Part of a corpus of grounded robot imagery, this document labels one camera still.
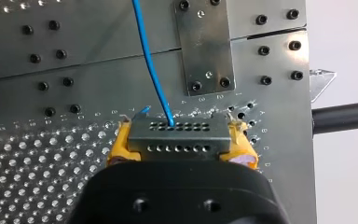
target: screw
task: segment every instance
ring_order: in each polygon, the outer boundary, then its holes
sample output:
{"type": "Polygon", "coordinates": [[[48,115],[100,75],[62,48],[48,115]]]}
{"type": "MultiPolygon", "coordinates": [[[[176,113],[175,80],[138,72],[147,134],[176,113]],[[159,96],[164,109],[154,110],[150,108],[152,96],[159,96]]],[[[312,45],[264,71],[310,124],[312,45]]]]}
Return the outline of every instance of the screw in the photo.
{"type": "Polygon", "coordinates": [[[58,21],[49,21],[48,22],[48,28],[50,30],[58,31],[61,28],[61,25],[58,21]]]}
{"type": "Polygon", "coordinates": [[[272,77],[263,76],[263,77],[261,77],[260,83],[265,86],[269,86],[272,83],[272,77]]]}
{"type": "Polygon", "coordinates": [[[303,79],[303,77],[304,77],[304,74],[299,71],[294,71],[291,75],[292,80],[297,80],[297,81],[303,79]]]}
{"type": "Polygon", "coordinates": [[[63,50],[63,49],[57,49],[57,51],[56,51],[56,57],[58,58],[58,59],[66,59],[66,56],[67,56],[67,54],[66,54],[66,51],[65,50],[63,50]]]}
{"type": "Polygon", "coordinates": [[[149,205],[145,199],[137,199],[133,203],[133,210],[137,213],[143,213],[149,208],[149,205]]]}
{"type": "Polygon", "coordinates": [[[299,50],[299,49],[301,49],[301,42],[296,41],[296,40],[290,42],[289,49],[290,50],[299,50]]]}
{"type": "Polygon", "coordinates": [[[42,58],[38,54],[31,54],[30,56],[30,62],[31,63],[40,63],[42,61],[42,58]]]}
{"type": "Polygon", "coordinates": [[[23,25],[22,26],[22,33],[25,35],[33,35],[34,34],[34,28],[30,25],[23,25]]]}
{"type": "Polygon", "coordinates": [[[66,87],[71,87],[74,85],[74,80],[71,77],[65,77],[62,84],[66,87]]]}
{"type": "Polygon", "coordinates": [[[222,77],[222,79],[220,79],[220,86],[222,86],[223,88],[229,87],[230,83],[231,81],[228,79],[228,77],[222,77]]]}
{"type": "Polygon", "coordinates": [[[290,9],[287,12],[286,18],[288,20],[295,20],[298,18],[299,15],[300,15],[300,12],[297,9],[290,9]]]}
{"type": "Polygon", "coordinates": [[[69,110],[74,114],[78,114],[81,111],[81,107],[80,105],[71,105],[69,110]]]}
{"type": "Polygon", "coordinates": [[[198,81],[194,82],[193,85],[191,85],[191,90],[193,91],[199,91],[202,89],[202,84],[198,81]]]}
{"type": "Polygon", "coordinates": [[[39,84],[37,84],[37,88],[40,91],[47,91],[48,90],[48,83],[47,82],[39,82],[39,84]]]}
{"type": "Polygon", "coordinates": [[[188,11],[188,9],[190,8],[190,2],[188,2],[187,0],[181,1],[179,3],[179,8],[182,11],[188,11]]]}
{"type": "Polygon", "coordinates": [[[56,111],[53,107],[48,107],[45,110],[45,115],[48,117],[53,117],[55,115],[56,111]]]}
{"type": "Polygon", "coordinates": [[[255,19],[255,23],[257,25],[264,25],[267,23],[267,20],[269,18],[266,15],[259,15],[256,19],[255,19]]]}
{"type": "Polygon", "coordinates": [[[220,0],[211,0],[211,4],[214,6],[218,6],[220,4],[220,0]]]}
{"type": "Polygon", "coordinates": [[[261,46],[260,49],[258,49],[258,54],[262,55],[262,56],[267,56],[269,55],[269,47],[267,46],[261,46]]]}

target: blue cable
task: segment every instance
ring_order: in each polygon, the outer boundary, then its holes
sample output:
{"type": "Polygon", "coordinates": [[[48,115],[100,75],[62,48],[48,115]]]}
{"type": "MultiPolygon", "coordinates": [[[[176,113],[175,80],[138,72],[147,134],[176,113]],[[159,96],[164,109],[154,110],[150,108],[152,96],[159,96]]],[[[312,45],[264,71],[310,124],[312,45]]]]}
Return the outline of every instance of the blue cable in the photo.
{"type": "Polygon", "coordinates": [[[164,110],[165,116],[168,119],[168,123],[170,124],[170,126],[173,127],[175,125],[173,121],[173,115],[170,110],[170,106],[168,105],[167,99],[165,98],[164,91],[162,90],[161,85],[159,84],[156,69],[153,65],[152,56],[150,54],[149,45],[147,44],[144,18],[142,16],[142,10],[139,4],[139,0],[132,0],[132,4],[133,4],[133,9],[135,10],[136,22],[138,23],[138,31],[139,31],[139,36],[141,37],[142,49],[144,50],[147,68],[149,69],[150,76],[153,80],[153,84],[155,86],[159,101],[162,105],[162,109],[164,110]]]}

